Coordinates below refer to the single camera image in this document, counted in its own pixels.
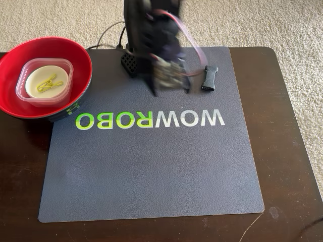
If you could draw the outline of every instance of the carpet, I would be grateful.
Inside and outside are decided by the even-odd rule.
[[[323,1],[184,0],[181,18],[201,46],[267,46],[276,52],[322,193]],[[89,47],[119,20],[122,0],[0,0],[0,51],[40,36]],[[113,27],[102,42],[117,45],[122,28]],[[182,35],[180,40],[189,46]]]

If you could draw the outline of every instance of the plastic container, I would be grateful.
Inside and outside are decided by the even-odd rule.
[[[65,89],[63,92],[53,98],[30,97],[25,88],[26,80],[33,71],[44,66],[58,66],[66,71],[68,74],[68,79]],[[16,94],[20,100],[29,102],[36,107],[62,107],[70,100],[72,86],[73,66],[68,60],[61,58],[36,58],[30,60],[23,66],[16,86]]]

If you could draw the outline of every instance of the wire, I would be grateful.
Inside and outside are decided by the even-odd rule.
[[[205,56],[205,53],[203,52],[203,50],[195,43],[195,41],[193,40],[193,38],[190,36],[190,34],[188,33],[185,25],[183,24],[183,22],[177,18],[176,16],[172,15],[171,13],[162,10],[162,9],[156,9],[154,10],[154,13],[157,15],[166,15],[169,18],[171,18],[177,25],[177,27],[183,32],[183,34],[186,36],[186,38],[188,39],[188,41],[191,43],[192,47],[195,49],[197,56],[200,60],[200,64],[201,66],[203,66],[203,69],[200,71],[196,71],[193,73],[183,73],[184,76],[196,76],[202,72],[204,72],[204,67],[207,66],[207,58]]]
[[[250,227],[258,220],[258,218],[264,213],[264,211],[252,222],[252,224],[244,231],[243,235],[241,236],[241,239],[239,240],[239,242],[242,241],[243,236],[246,234],[246,232],[248,231],[248,229],[250,229]]]
[[[93,49],[93,48],[99,47],[99,46],[101,46],[101,45],[102,45],[102,44],[94,45],[94,46],[90,46],[90,47],[88,47],[87,49]]]
[[[125,32],[125,30],[126,30],[126,26],[123,27],[123,29],[122,29],[122,32],[121,32],[121,35],[120,35],[120,39],[119,39],[119,44],[118,44],[119,47],[122,47],[121,40],[122,40],[122,36],[123,36],[123,33]]]
[[[114,24],[112,24],[112,25],[110,25],[109,27],[107,27],[107,29],[101,34],[101,36],[100,36],[100,38],[99,38],[99,41],[97,42],[97,45],[96,45],[96,49],[99,47],[99,45],[100,45],[100,41],[101,41],[101,39],[102,39],[102,37],[104,36],[104,34],[109,30],[109,29],[111,29],[113,26],[115,26],[115,25],[117,25],[117,24],[119,24],[119,23],[124,23],[125,21],[119,21],[119,22],[116,22],[116,23],[114,23]]]

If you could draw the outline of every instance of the white letters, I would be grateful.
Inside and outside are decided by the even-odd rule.
[[[225,125],[225,123],[224,123],[224,121],[223,121],[223,119],[221,117],[221,114],[220,114],[219,110],[218,109],[214,109],[214,111],[213,111],[213,118],[210,117],[210,114],[208,113],[207,110],[203,110],[201,126],[205,126],[205,116],[207,116],[207,119],[208,119],[208,121],[210,122],[210,124],[212,126],[216,125],[217,115],[218,115],[220,124],[221,125]]]
[[[187,113],[191,113],[191,114],[193,114],[193,115],[194,115],[194,122],[193,122],[193,123],[191,123],[191,124],[189,124],[189,123],[188,123],[188,122],[186,122],[186,120],[185,120],[185,115],[186,115]],[[197,125],[197,123],[198,123],[198,115],[197,115],[197,113],[196,113],[196,112],[194,112],[194,111],[192,111],[192,110],[186,110],[186,111],[182,112],[182,114],[181,114],[181,121],[182,121],[182,124],[183,124],[183,125],[185,125],[185,126],[188,126],[188,127],[195,126],[195,125]]]
[[[159,111],[158,112],[158,115],[157,115],[156,125],[155,125],[156,128],[159,128],[159,124],[160,124],[160,119],[161,118],[164,121],[165,127],[169,127],[171,125],[171,121],[172,121],[171,118],[174,119],[174,123],[175,123],[175,126],[176,127],[179,127],[180,126],[180,124],[178,123],[178,120],[176,118],[176,114],[175,114],[174,111],[170,111],[170,114],[168,115],[168,120],[166,120],[165,115],[164,115],[164,112],[163,111]]]

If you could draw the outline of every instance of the green letters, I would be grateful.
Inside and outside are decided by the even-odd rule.
[[[113,112],[102,112],[97,115],[97,127],[101,130],[110,130],[113,128]]]
[[[129,116],[129,118],[130,118],[130,122],[129,122],[127,125],[123,125],[123,124],[121,123],[121,118],[122,118],[122,116],[124,116],[124,115],[127,115],[127,116]],[[122,129],[128,129],[128,128],[131,128],[131,127],[135,124],[135,116],[134,116],[132,113],[130,113],[130,112],[121,112],[121,113],[119,113],[119,114],[118,114],[118,116],[117,116],[117,118],[116,118],[116,123],[117,123],[117,125],[118,125],[120,128],[122,128]]]
[[[137,125],[140,128],[152,128],[152,111],[148,111],[148,117],[145,117],[145,115],[142,114],[142,112],[137,112],[137,114],[140,116],[140,118],[137,120]],[[144,125],[142,124],[143,121],[147,121],[148,124]]]
[[[89,119],[90,119],[90,122],[89,122],[89,124],[87,125],[87,126],[81,126],[81,118],[82,117],[89,117]],[[76,127],[79,129],[79,130],[88,130],[88,129],[90,129],[90,128],[92,128],[92,126],[94,125],[94,117],[93,117],[93,115],[92,114],[90,114],[90,113],[81,113],[81,114],[79,114],[77,117],[76,117],[76,119],[75,119],[75,125],[76,125]]]

